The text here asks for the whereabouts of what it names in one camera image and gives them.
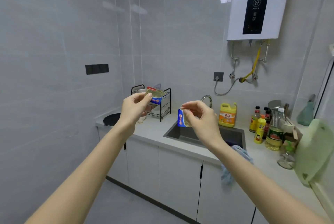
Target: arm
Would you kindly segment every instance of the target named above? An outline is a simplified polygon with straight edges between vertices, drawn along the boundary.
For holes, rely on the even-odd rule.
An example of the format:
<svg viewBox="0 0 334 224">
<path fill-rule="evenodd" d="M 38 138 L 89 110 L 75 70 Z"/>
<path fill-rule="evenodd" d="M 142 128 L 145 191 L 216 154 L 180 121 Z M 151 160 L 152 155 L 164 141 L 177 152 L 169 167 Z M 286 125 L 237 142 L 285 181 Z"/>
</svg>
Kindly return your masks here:
<svg viewBox="0 0 334 224">
<path fill-rule="evenodd" d="M 200 101 L 183 104 L 183 108 L 192 111 L 185 111 L 185 115 L 198 138 L 225 165 L 270 224 L 326 223 L 230 148 L 221 138 L 212 109 Z"/>
<path fill-rule="evenodd" d="M 79 167 L 27 220 L 30 223 L 83 223 L 106 175 L 152 98 L 137 93 L 124 99 L 121 117 Z"/>
</svg>

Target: blue cloth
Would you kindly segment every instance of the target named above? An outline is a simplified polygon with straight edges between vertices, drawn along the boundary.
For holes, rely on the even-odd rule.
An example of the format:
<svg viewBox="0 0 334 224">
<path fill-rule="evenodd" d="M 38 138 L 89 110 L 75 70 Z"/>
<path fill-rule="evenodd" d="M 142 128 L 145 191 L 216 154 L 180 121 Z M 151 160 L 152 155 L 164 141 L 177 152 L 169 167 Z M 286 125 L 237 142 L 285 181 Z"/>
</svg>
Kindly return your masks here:
<svg viewBox="0 0 334 224">
<path fill-rule="evenodd" d="M 240 146 L 231 146 L 232 149 L 236 150 L 243 158 L 254 164 L 253 158 L 249 156 L 248 152 L 242 149 Z M 221 164 L 221 182 L 226 185 L 231 185 L 234 182 L 234 177 L 223 164 Z"/>
</svg>

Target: water heater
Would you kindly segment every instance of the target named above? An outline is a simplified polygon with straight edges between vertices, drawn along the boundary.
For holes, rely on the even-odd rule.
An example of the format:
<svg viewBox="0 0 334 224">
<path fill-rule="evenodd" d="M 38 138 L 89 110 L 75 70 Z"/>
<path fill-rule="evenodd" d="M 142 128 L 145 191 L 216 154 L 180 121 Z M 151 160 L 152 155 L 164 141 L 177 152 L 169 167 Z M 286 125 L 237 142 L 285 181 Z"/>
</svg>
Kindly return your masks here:
<svg viewBox="0 0 334 224">
<path fill-rule="evenodd" d="M 227 40 L 278 38 L 286 0 L 232 0 Z"/>
</svg>

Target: cabinet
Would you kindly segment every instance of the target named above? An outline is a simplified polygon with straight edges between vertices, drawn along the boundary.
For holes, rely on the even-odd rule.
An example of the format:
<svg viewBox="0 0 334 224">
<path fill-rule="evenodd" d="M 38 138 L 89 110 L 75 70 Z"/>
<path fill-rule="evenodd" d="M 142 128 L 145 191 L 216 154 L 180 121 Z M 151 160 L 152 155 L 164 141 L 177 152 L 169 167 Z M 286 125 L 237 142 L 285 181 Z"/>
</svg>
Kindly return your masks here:
<svg viewBox="0 0 334 224">
<path fill-rule="evenodd" d="M 98 135 L 100 140 L 106 135 L 106 133 L 108 133 L 108 131 L 108 129 L 98 129 Z M 115 159 L 114 164 L 108 172 L 108 176 L 125 185 L 129 185 L 127 153 L 124 148 L 121 149 L 120 153 Z"/>
<path fill-rule="evenodd" d="M 160 147 L 159 201 L 196 220 L 202 164 L 202 160 Z"/>
<path fill-rule="evenodd" d="M 249 224 L 255 205 L 237 183 L 221 183 L 221 167 L 203 162 L 197 222 L 201 224 Z"/>
<path fill-rule="evenodd" d="M 159 147 L 132 135 L 126 142 L 129 186 L 159 201 Z"/>
<path fill-rule="evenodd" d="M 262 213 L 258 209 L 255 210 L 254 219 L 252 224 L 269 224 L 263 217 Z"/>
</svg>

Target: sink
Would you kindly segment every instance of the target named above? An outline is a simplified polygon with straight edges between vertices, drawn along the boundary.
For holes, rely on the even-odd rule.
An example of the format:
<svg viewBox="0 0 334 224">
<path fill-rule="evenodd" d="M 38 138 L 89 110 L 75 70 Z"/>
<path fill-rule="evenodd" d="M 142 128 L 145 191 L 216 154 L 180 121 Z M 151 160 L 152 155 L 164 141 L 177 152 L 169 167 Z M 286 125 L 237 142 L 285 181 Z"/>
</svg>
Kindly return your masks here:
<svg viewBox="0 0 334 224">
<path fill-rule="evenodd" d="M 229 145 L 238 145 L 246 150 L 244 130 L 219 125 L 223 140 Z M 164 137 L 204 147 L 192 127 L 178 127 L 177 122 L 165 133 Z"/>
</svg>

